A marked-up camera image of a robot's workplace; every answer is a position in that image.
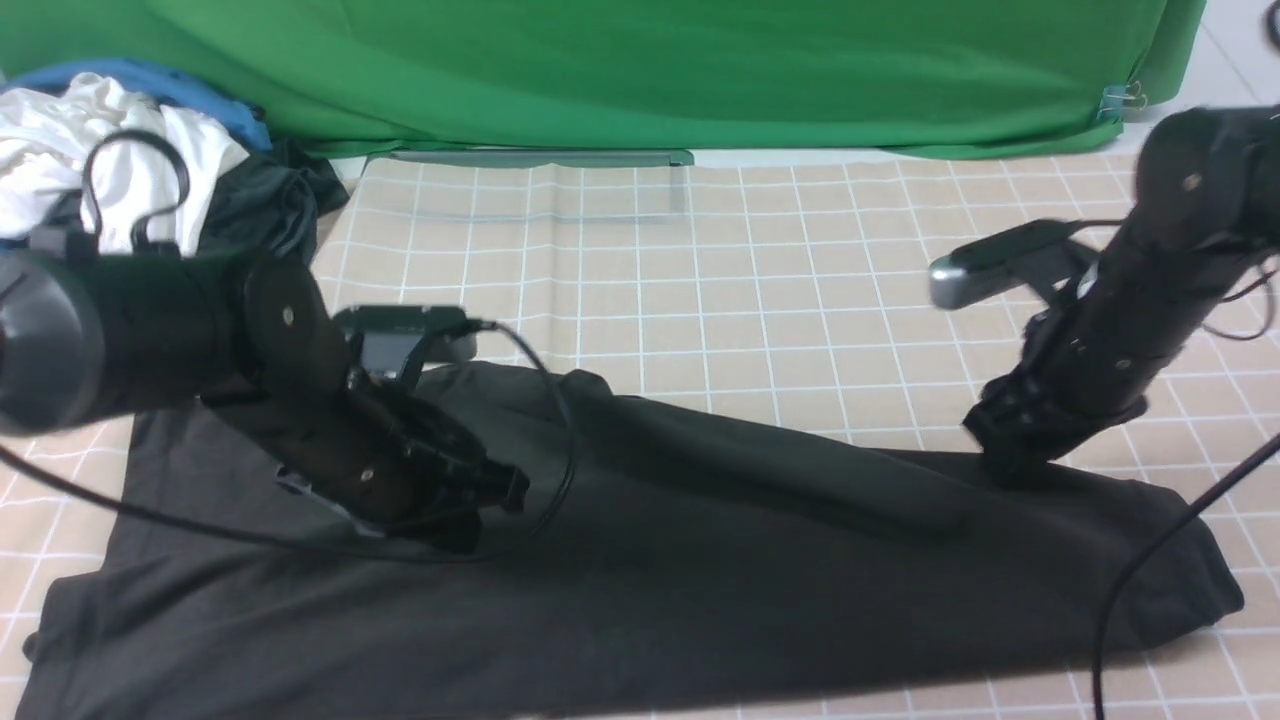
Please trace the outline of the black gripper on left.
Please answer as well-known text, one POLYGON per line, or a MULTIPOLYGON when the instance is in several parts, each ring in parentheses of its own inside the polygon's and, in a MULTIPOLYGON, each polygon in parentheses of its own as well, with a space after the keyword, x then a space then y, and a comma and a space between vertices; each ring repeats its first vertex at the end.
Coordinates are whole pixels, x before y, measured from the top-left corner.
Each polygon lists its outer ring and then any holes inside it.
POLYGON ((521 514, 529 477, 435 405, 361 370, 333 378, 268 373, 209 393, 220 420, 276 462, 285 492, 320 503, 361 534, 476 551, 485 510, 521 514))

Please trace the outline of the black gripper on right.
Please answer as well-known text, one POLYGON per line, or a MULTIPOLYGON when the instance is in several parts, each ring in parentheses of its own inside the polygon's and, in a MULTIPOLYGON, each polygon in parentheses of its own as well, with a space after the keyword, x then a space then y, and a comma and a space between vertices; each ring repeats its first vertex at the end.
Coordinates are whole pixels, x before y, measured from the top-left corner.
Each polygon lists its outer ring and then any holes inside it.
POLYGON ((1144 414, 1149 386, 1147 361, 1080 341, 1046 346, 991 380, 963 425, 995 484, 1028 487, 1048 464, 1144 414))

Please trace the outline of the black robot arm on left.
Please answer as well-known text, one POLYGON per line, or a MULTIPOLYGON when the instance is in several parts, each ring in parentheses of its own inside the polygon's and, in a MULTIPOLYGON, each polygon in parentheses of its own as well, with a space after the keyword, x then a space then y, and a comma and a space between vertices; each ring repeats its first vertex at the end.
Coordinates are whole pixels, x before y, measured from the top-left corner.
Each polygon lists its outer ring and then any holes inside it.
POLYGON ((24 438, 202 404, 275 480, 372 537, 471 553, 481 511, 529 478, 415 395, 475 355, 460 307, 330 313, 311 270, 268 254, 3 255, 3 433, 24 438))

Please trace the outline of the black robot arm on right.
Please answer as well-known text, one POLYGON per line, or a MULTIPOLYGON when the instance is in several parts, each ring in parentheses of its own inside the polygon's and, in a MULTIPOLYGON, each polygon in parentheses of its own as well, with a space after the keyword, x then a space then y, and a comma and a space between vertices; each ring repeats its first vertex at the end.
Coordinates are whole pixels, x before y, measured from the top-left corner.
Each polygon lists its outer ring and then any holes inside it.
POLYGON ((931 265, 931 300, 959 310, 1025 286, 1044 310, 1018 365, 964 427, 987 473, 1027 486, 1044 465, 1142 416, 1147 389, 1240 278, 1277 252, 1277 109, 1194 108, 1162 119, 1135 165, 1135 201, 1101 250, 1087 222, 1038 219, 931 265))

